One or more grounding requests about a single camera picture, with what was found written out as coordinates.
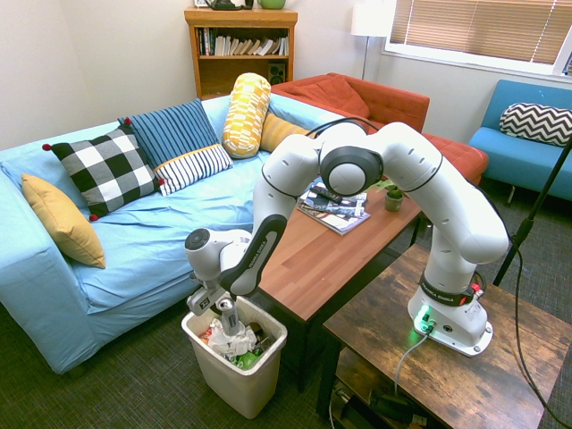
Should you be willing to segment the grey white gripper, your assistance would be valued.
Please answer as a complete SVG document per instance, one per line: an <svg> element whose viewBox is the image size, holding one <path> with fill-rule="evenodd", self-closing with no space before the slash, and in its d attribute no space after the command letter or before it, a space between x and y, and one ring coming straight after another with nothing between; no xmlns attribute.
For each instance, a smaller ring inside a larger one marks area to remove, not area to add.
<svg viewBox="0 0 572 429"><path fill-rule="evenodd" d="M191 293L187 298L187 307L190 312L194 315L203 315L211 306L215 305L216 302L221 298L231 298L235 300L235 295L224 290L221 287L216 287L214 289L207 289L204 286L198 287L193 293ZM237 311L239 314L243 314L244 311L244 298L237 297L235 300ZM218 319L223 323L223 312L216 309L215 313L218 315Z"/></svg>

